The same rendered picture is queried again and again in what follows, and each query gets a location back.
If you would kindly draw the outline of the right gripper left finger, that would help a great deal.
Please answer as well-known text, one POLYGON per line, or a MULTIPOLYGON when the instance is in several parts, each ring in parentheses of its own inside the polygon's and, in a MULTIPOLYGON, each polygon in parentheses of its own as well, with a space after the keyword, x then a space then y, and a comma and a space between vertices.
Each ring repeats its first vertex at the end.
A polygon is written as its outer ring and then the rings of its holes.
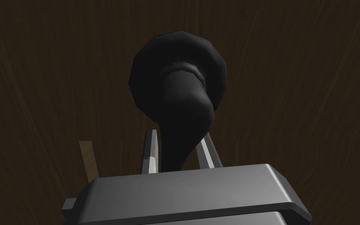
POLYGON ((140 174, 159 172, 159 146, 157 130, 148 130, 145 134, 140 174))

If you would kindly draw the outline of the black door handle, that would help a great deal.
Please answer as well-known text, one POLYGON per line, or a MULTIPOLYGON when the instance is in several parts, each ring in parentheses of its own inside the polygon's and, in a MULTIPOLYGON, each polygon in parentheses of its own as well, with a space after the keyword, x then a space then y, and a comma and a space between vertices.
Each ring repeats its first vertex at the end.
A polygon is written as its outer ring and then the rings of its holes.
POLYGON ((136 53, 128 85, 136 107, 159 126, 161 171, 179 171, 214 122, 228 86, 226 63, 207 39, 161 34, 136 53))

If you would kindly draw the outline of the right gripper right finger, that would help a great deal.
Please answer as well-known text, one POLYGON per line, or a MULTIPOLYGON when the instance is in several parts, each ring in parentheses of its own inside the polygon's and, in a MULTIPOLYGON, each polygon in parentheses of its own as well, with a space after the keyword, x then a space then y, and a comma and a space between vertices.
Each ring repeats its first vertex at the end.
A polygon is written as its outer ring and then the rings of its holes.
POLYGON ((200 169, 223 167, 209 133, 197 144, 196 152, 200 169))

